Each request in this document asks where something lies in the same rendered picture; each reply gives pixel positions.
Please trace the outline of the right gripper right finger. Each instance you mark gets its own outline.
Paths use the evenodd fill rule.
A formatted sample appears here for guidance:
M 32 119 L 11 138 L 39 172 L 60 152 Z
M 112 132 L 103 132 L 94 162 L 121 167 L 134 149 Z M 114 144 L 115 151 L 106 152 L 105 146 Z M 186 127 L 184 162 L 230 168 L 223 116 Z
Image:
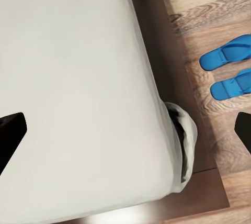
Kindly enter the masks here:
M 251 114 L 239 112 L 234 130 L 251 154 Z

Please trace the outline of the sandal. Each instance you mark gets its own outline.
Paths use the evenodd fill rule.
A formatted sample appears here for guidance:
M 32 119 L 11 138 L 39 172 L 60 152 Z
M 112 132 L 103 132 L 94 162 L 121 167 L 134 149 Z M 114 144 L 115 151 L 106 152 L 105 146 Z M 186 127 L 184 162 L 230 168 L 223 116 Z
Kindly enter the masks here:
M 210 92 L 216 100 L 251 94 L 251 69 L 241 71 L 235 78 L 216 82 Z
M 199 59 L 205 71 L 213 71 L 225 64 L 251 59 L 251 35 L 239 36 Z

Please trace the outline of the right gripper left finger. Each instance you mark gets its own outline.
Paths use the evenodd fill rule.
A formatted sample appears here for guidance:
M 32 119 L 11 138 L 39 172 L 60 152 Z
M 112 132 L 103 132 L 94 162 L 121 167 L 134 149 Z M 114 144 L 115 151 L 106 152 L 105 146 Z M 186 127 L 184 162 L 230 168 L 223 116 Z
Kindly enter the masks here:
M 0 118 L 0 174 L 27 133 L 22 112 Z

